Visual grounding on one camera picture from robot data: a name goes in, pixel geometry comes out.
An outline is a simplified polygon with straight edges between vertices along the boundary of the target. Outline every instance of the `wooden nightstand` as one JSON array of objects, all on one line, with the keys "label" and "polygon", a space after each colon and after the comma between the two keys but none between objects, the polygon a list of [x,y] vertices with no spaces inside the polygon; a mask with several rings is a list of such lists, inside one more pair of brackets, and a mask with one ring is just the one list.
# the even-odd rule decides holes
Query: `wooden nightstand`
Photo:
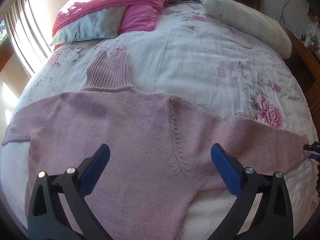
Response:
[{"label": "wooden nightstand", "polygon": [[311,50],[293,33],[288,33],[292,43],[291,57],[285,60],[308,102],[313,123],[320,137],[320,64]]}]

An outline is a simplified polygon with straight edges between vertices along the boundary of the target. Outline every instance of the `ribbed cuff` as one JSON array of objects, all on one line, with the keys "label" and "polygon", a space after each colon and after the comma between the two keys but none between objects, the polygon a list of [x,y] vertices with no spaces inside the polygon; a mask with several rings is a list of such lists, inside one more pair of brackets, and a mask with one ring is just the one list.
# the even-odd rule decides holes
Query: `ribbed cuff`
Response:
[{"label": "ribbed cuff", "polygon": [[311,155],[311,152],[303,149],[303,146],[305,144],[309,144],[308,137],[306,135],[302,135],[302,136],[299,135],[299,141],[300,141],[300,149],[302,151],[303,158],[309,157]]},{"label": "ribbed cuff", "polygon": [[108,58],[100,52],[87,69],[86,87],[120,88],[131,85],[125,52]]}]

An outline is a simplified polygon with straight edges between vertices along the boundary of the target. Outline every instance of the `sweater seam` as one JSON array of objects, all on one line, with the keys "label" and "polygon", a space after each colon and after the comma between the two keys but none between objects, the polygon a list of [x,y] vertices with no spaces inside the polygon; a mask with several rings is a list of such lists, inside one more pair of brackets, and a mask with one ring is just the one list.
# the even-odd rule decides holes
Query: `sweater seam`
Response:
[{"label": "sweater seam", "polygon": [[117,92],[123,91],[129,88],[135,88],[134,85],[126,85],[117,88],[106,88],[106,87],[93,87],[93,86],[85,86],[82,91],[105,91],[105,92]]},{"label": "sweater seam", "polygon": [[59,100],[58,100],[58,102],[57,102],[56,106],[54,107],[54,109],[53,109],[52,113],[50,114],[50,116],[49,116],[49,118],[48,118],[47,122],[44,124],[44,126],[43,126],[40,130],[38,130],[38,131],[34,132],[32,135],[34,135],[34,134],[35,134],[35,133],[37,133],[37,132],[41,132],[41,131],[43,131],[43,130],[46,128],[46,126],[48,125],[49,120],[51,119],[51,117],[53,116],[54,112],[56,111],[57,106],[58,106],[58,104],[59,104],[60,100],[61,100],[61,94],[59,95]]},{"label": "sweater seam", "polygon": [[183,170],[179,160],[178,160],[178,155],[177,155],[177,152],[178,152],[178,149],[177,149],[177,152],[175,150],[175,144],[177,143],[177,140],[176,140],[176,136],[175,136],[175,132],[174,132],[174,128],[175,128],[175,125],[174,125],[174,122],[173,122],[173,118],[171,117],[172,115],[172,111],[171,111],[171,98],[172,98],[172,95],[169,95],[169,109],[168,109],[168,116],[169,116],[169,123],[170,123],[170,134],[171,134],[171,137],[173,137],[173,140],[171,140],[172,142],[172,151],[173,151],[173,155],[175,157],[175,160],[177,161],[177,164],[180,168],[180,171],[182,172],[183,176],[186,178],[186,180],[189,182],[189,184],[191,185],[191,187],[193,188],[193,190],[195,191],[195,193],[198,193],[199,191],[194,187],[194,185],[190,182],[189,178],[187,177],[185,171]]}]

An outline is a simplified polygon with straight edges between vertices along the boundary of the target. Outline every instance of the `sweater sleeve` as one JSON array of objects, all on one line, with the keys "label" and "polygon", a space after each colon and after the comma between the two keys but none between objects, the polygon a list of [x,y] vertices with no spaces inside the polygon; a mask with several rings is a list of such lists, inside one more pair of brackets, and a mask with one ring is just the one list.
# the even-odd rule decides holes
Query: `sweater sleeve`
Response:
[{"label": "sweater sleeve", "polygon": [[60,95],[55,95],[21,108],[8,125],[2,145],[12,141],[30,141],[35,132],[45,127],[59,100]]},{"label": "sweater sleeve", "polygon": [[211,160],[211,146],[219,143],[243,167],[259,174],[286,173],[306,156],[306,136],[270,127],[235,115],[222,121],[183,98],[171,97],[173,149],[182,172],[197,191],[223,189],[225,184]]}]

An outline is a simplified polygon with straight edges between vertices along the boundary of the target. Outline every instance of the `light blue pillow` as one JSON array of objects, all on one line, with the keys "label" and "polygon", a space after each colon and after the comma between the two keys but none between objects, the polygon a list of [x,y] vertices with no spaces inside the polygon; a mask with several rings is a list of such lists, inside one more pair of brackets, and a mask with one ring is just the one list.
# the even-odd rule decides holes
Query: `light blue pillow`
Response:
[{"label": "light blue pillow", "polygon": [[87,14],[58,30],[50,46],[74,41],[114,39],[118,36],[126,8],[126,6],[112,7]]}]

